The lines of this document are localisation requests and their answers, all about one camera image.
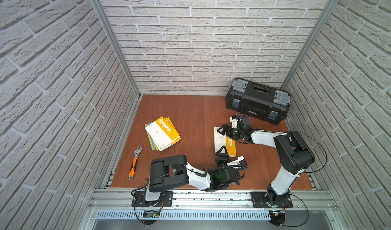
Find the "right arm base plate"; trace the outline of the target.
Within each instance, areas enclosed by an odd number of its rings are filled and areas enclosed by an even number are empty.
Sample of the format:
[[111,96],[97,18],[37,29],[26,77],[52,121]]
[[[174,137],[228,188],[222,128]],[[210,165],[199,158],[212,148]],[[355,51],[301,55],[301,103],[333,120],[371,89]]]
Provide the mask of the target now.
[[254,208],[292,208],[290,192],[278,195],[271,191],[253,191],[250,193]]

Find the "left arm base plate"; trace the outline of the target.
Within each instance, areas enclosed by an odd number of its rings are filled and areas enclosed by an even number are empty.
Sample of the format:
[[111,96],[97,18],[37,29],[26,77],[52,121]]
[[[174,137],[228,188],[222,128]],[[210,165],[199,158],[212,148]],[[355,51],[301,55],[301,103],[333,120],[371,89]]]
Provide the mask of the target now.
[[133,194],[132,207],[171,207],[173,201],[173,192],[150,192],[135,191]]

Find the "lined notebook green cover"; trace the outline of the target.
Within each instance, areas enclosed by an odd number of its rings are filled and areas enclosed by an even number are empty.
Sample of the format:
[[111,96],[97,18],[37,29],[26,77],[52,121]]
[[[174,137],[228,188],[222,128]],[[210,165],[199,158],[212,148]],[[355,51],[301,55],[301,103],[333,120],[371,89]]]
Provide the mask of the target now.
[[149,140],[151,149],[152,149],[153,151],[156,150],[156,144],[154,143],[152,137],[150,136],[150,134],[149,134],[148,132],[147,132],[147,136],[148,136],[148,140]]

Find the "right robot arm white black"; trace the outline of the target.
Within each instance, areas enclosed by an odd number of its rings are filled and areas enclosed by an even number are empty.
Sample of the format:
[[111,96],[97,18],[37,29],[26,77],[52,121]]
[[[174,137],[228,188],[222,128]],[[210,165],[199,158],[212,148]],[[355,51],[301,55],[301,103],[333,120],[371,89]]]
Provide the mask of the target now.
[[276,148],[281,168],[276,178],[268,185],[265,198],[273,207],[286,201],[292,184],[312,163],[315,155],[298,131],[271,132],[253,129],[248,116],[232,116],[230,125],[223,125],[217,131],[232,140],[240,139],[251,144]]

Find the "yellow cover notebook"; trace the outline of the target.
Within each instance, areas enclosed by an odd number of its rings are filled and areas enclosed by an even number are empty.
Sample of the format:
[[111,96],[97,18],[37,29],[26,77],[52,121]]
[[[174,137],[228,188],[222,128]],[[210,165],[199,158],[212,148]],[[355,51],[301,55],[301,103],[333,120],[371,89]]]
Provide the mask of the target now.
[[158,142],[159,151],[163,151],[180,140],[180,134],[171,122],[170,118],[160,117],[157,121],[161,129]]
[[146,124],[145,130],[154,150],[163,151],[181,139],[169,117],[160,117],[156,121]]

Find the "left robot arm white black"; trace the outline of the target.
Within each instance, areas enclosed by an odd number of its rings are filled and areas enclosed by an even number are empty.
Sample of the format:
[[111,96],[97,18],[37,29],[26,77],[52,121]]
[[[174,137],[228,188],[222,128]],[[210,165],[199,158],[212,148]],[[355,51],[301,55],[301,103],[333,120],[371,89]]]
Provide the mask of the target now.
[[227,189],[232,184],[239,185],[244,178],[241,171],[247,169],[243,156],[232,161],[225,146],[215,153],[216,169],[199,170],[187,162],[185,155],[155,159],[151,162],[150,178],[145,189],[145,200],[154,202],[162,192],[190,185],[204,192]]

